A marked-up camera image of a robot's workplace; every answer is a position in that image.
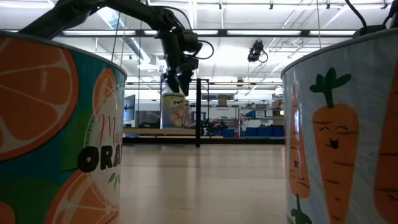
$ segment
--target carrot-printed container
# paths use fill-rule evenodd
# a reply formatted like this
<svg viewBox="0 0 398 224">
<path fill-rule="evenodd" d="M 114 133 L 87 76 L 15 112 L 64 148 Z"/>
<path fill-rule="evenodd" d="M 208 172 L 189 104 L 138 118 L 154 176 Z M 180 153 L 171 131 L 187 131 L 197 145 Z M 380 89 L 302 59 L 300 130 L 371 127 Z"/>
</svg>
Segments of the carrot-printed container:
<svg viewBox="0 0 398 224">
<path fill-rule="evenodd" d="M 358 37 L 282 72 L 290 222 L 398 223 L 397 39 Z"/>
<path fill-rule="evenodd" d="M 181 93 L 164 93 L 160 128 L 184 127 L 184 95 Z"/>
<path fill-rule="evenodd" d="M 0 32 L 0 223 L 106 223 L 119 210 L 125 72 Z"/>
</svg>

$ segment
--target robotic arm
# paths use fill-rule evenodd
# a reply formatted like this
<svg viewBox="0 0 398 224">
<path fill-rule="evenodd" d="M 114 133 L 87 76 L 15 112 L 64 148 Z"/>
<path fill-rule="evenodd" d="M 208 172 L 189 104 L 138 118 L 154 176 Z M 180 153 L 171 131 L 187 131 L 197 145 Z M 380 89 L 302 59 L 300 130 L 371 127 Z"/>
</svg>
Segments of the robotic arm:
<svg viewBox="0 0 398 224">
<path fill-rule="evenodd" d="M 162 41 L 168 66 L 164 80 L 173 92 L 178 93 L 181 88 L 188 95 L 193 71 L 198 68 L 195 56 L 203 44 L 197 34 L 185 30 L 174 13 L 164 7 L 146 6 L 133 0 L 59 0 L 53 9 L 19 32 L 52 39 L 65 29 L 82 24 L 102 7 L 110 7 L 135 17 L 158 31 L 155 38 Z"/>
</svg>

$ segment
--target ceiling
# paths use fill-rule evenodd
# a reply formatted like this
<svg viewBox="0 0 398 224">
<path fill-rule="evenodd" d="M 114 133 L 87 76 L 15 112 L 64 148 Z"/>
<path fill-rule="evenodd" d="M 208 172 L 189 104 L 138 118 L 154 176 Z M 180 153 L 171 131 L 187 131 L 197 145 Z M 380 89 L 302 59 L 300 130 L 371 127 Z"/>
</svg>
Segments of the ceiling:
<svg viewBox="0 0 398 224">
<path fill-rule="evenodd" d="M 152 6 L 167 5 L 181 9 L 187 14 L 193 29 L 318 29 L 316 0 L 273 0 L 273 10 L 269 9 L 268 0 L 146 0 L 145 2 Z M 383 0 L 351 0 L 351 2 L 368 25 L 381 24 L 389 12 L 389 7 L 381 9 Z M 0 29 L 21 29 L 48 11 L 54 3 L 52 0 L 0 0 Z M 329 9 L 326 8 L 328 3 L 331 4 Z M 359 19 L 347 7 L 344 0 L 319 0 L 319 4 L 321 29 L 356 30 L 361 27 Z M 101 11 L 108 10 L 100 10 L 74 29 L 110 29 L 106 15 L 101 15 Z M 185 27 L 189 26 L 181 13 L 177 11 L 174 13 Z M 121 21 L 127 29 L 150 29 L 146 23 L 126 17 L 124 14 L 121 14 Z M 235 82 L 237 78 L 244 78 L 245 82 L 280 82 L 279 77 L 283 68 L 290 62 L 318 50 L 319 41 L 321 47 L 327 47 L 349 38 L 319 40 L 316 37 L 201 37 L 201 39 L 213 44 L 215 54 L 208 60 L 200 61 L 195 74 L 197 77 L 208 78 L 213 82 Z M 137 56 L 121 38 L 56 37 L 54 40 L 94 52 L 107 59 L 111 59 L 110 52 L 114 49 L 114 61 L 127 71 L 128 82 L 138 81 L 138 76 L 142 82 L 159 81 L 159 65 L 164 62 L 157 60 L 156 57 L 162 59 L 163 50 L 160 40 L 153 37 L 134 38 L 134 41 L 141 46 L 143 54 L 151 59 L 150 63 L 142 64 L 140 68 Z M 262 40 L 264 46 L 269 45 L 266 49 L 269 54 L 267 63 L 248 63 L 248 50 L 255 40 Z M 206 45 L 198 56 L 206 57 L 210 53 L 211 49 Z"/>
</svg>

